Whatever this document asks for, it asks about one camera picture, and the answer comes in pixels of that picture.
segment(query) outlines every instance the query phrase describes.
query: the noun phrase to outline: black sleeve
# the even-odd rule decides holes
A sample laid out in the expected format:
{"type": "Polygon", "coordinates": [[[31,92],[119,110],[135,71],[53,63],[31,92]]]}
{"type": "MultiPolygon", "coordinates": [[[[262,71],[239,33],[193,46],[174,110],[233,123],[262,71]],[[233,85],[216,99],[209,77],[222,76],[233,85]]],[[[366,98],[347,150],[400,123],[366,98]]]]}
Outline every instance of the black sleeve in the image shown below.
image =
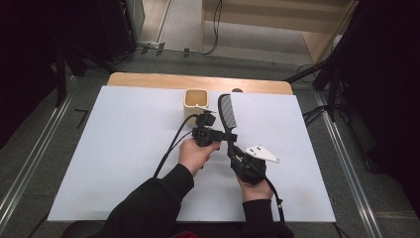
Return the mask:
{"type": "Polygon", "coordinates": [[[190,171],[178,164],[164,178],[150,178],[109,215],[98,237],[168,237],[180,204],[194,187],[190,171]]]}
{"type": "Polygon", "coordinates": [[[242,230],[244,237],[292,238],[293,232],[283,223],[274,222],[271,213],[271,200],[251,200],[243,203],[246,225],[242,230]]]}

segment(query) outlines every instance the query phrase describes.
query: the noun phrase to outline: black wire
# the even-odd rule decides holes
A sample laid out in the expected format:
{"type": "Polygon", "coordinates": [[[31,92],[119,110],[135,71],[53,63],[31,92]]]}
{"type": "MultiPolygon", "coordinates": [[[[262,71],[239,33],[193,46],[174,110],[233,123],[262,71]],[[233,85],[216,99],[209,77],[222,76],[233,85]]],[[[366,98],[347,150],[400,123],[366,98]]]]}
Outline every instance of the black wire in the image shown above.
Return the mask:
{"type": "Polygon", "coordinates": [[[350,236],[348,234],[346,234],[346,232],[344,232],[344,230],[342,230],[338,225],[337,222],[333,223],[334,227],[336,228],[337,234],[339,235],[340,238],[342,238],[342,234],[344,234],[347,238],[350,238],[350,236]]]}
{"type": "MultiPolygon", "coordinates": [[[[215,41],[214,41],[213,48],[209,52],[207,52],[207,53],[188,52],[189,55],[204,55],[204,56],[206,56],[206,55],[212,54],[217,49],[217,46],[219,44],[219,24],[220,24],[220,16],[222,14],[222,6],[223,6],[222,0],[219,0],[219,3],[217,4],[216,10],[215,10],[214,16],[213,16],[213,31],[214,31],[214,36],[215,36],[215,41]]],[[[185,52],[183,52],[183,51],[177,51],[177,50],[165,50],[165,49],[153,49],[153,48],[138,48],[133,53],[127,54],[126,56],[137,54],[139,52],[142,52],[144,49],[147,49],[148,51],[159,51],[159,52],[170,52],[170,53],[185,54],[185,52]]]]}
{"type": "Polygon", "coordinates": [[[184,139],[186,136],[188,136],[189,134],[191,134],[192,133],[192,131],[190,131],[190,132],[188,132],[188,133],[186,133],[185,135],[183,135],[176,143],[175,143],[175,145],[173,145],[173,147],[170,149],[171,151],[179,144],[179,142],[181,142],[182,141],[182,139],[184,139]]]}
{"type": "Polygon", "coordinates": [[[321,110],[320,112],[318,112],[318,114],[315,115],[315,117],[313,117],[311,120],[308,120],[305,124],[306,127],[308,127],[313,121],[315,121],[315,119],[317,119],[323,112],[324,110],[321,110]]]}
{"type": "Polygon", "coordinates": [[[172,140],[172,143],[170,143],[170,146],[169,146],[169,148],[167,149],[167,152],[166,152],[166,153],[163,155],[163,157],[161,158],[161,161],[160,161],[160,163],[159,163],[159,164],[158,164],[158,166],[157,166],[157,170],[155,171],[154,178],[157,178],[157,177],[158,177],[158,173],[160,172],[161,167],[163,166],[164,162],[166,161],[167,157],[169,156],[169,153],[173,150],[173,147],[174,147],[173,145],[175,144],[175,141],[176,141],[176,139],[178,138],[179,133],[181,132],[181,130],[182,130],[182,128],[184,127],[184,125],[186,124],[186,122],[187,122],[190,118],[192,118],[192,117],[197,117],[197,116],[198,116],[197,114],[192,114],[192,115],[188,116],[187,118],[185,118],[185,120],[182,122],[181,126],[179,127],[178,131],[176,132],[175,137],[174,137],[174,138],[173,138],[173,140],[172,140]]]}
{"type": "Polygon", "coordinates": [[[222,15],[222,0],[219,0],[219,3],[217,4],[216,10],[214,11],[214,16],[213,16],[213,31],[214,31],[214,45],[213,48],[207,52],[207,53],[203,53],[203,55],[210,55],[212,54],[216,49],[217,49],[217,45],[219,44],[219,23],[220,23],[220,16],[222,15]],[[219,17],[217,19],[217,27],[216,27],[216,15],[217,15],[217,11],[219,10],[219,17]]]}
{"type": "Polygon", "coordinates": [[[311,111],[308,111],[308,112],[303,113],[303,114],[302,114],[302,116],[303,116],[303,117],[305,117],[305,116],[307,116],[307,115],[311,115],[311,114],[313,114],[314,112],[316,112],[317,110],[322,109],[323,107],[325,107],[325,105],[324,105],[324,106],[318,106],[318,107],[315,107],[315,109],[313,109],[313,110],[311,110],[311,111]]]}
{"type": "Polygon", "coordinates": [[[275,196],[275,202],[277,203],[277,209],[278,209],[278,215],[280,217],[280,221],[281,222],[285,222],[284,221],[284,212],[283,212],[283,207],[281,206],[281,203],[283,202],[282,199],[280,199],[278,197],[278,193],[277,190],[275,189],[274,185],[271,183],[271,181],[266,177],[265,173],[261,172],[259,169],[257,169],[253,164],[249,163],[246,160],[242,160],[243,162],[245,162],[247,164],[247,166],[253,168],[254,171],[256,171],[261,177],[264,178],[264,180],[266,180],[266,183],[268,183],[269,188],[272,190],[272,193],[274,193],[275,196]]]}
{"type": "Polygon", "coordinates": [[[50,212],[47,212],[47,214],[43,217],[43,219],[38,222],[37,226],[31,231],[31,234],[29,234],[28,238],[31,238],[34,236],[35,232],[37,232],[38,228],[47,220],[47,217],[49,217],[50,212]]]}
{"type": "Polygon", "coordinates": [[[120,64],[121,62],[123,62],[124,60],[126,60],[128,56],[129,55],[124,55],[122,59],[120,59],[118,62],[114,63],[114,66],[116,66],[116,65],[120,64]]]}
{"type": "MultiPolygon", "coordinates": [[[[314,64],[303,64],[303,65],[301,65],[297,70],[296,70],[296,73],[298,73],[299,72],[299,70],[302,68],[302,67],[304,67],[304,66],[313,66],[314,64]]],[[[305,81],[305,80],[303,80],[303,78],[300,78],[300,80],[301,81],[303,81],[303,82],[305,82],[305,83],[311,83],[311,82],[308,82],[308,81],[305,81]]]]}

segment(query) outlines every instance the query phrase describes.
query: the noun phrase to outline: human hand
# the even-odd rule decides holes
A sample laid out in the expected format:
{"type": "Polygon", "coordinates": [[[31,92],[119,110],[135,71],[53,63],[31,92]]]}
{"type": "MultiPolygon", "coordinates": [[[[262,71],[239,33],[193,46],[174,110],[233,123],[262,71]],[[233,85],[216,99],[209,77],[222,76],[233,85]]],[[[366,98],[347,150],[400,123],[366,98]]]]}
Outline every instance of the human hand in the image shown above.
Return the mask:
{"type": "Polygon", "coordinates": [[[210,154],[220,148],[220,142],[213,142],[207,147],[199,147],[194,139],[184,140],[179,147],[178,162],[185,166],[193,177],[210,159],[210,154]]]}
{"type": "Polygon", "coordinates": [[[237,177],[237,180],[242,190],[242,196],[243,196],[244,202],[250,201],[250,200],[272,198],[272,195],[273,195],[272,190],[271,188],[269,188],[268,183],[266,182],[265,179],[255,185],[244,182],[238,177],[237,177]]]}

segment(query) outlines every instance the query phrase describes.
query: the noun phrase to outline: white paper card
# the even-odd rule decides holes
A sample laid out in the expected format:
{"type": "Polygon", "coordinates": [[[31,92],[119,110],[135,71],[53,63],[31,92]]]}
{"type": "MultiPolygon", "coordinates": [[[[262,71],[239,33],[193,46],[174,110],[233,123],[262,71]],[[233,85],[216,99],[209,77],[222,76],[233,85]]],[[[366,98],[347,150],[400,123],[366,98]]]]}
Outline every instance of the white paper card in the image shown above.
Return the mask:
{"type": "MultiPolygon", "coordinates": [[[[104,86],[52,206],[49,221],[105,220],[132,190],[151,178],[183,121],[179,89],[104,86]]],[[[222,92],[210,91],[217,110],[222,92]]],[[[335,216],[296,97],[232,93],[242,149],[262,144],[281,160],[266,174],[283,202],[286,221],[334,222],[335,216]]],[[[213,128],[223,131],[218,114],[213,128]]],[[[185,127],[180,135],[190,131],[185,127]]],[[[198,173],[178,221],[244,221],[242,193],[226,156],[226,143],[198,173]]],[[[167,158],[162,178],[177,163],[167,158]]],[[[275,201],[272,213],[279,220],[275,201]]]]}

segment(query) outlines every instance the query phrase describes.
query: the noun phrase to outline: person's arm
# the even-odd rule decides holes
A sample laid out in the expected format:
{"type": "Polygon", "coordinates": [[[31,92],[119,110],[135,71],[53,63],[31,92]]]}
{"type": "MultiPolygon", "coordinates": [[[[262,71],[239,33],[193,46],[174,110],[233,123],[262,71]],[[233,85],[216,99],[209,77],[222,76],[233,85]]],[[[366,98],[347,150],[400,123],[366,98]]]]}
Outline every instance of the person's arm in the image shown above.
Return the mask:
{"type": "Polygon", "coordinates": [[[238,178],[243,192],[246,225],[245,237],[292,238],[293,232],[282,222],[274,222],[271,213],[272,191],[265,180],[251,185],[238,178]]]}
{"type": "Polygon", "coordinates": [[[116,206],[97,237],[168,237],[183,198],[194,187],[193,177],[220,143],[200,148],[183,141],[179,164],[164,178],[150,178],[116,206]]]}

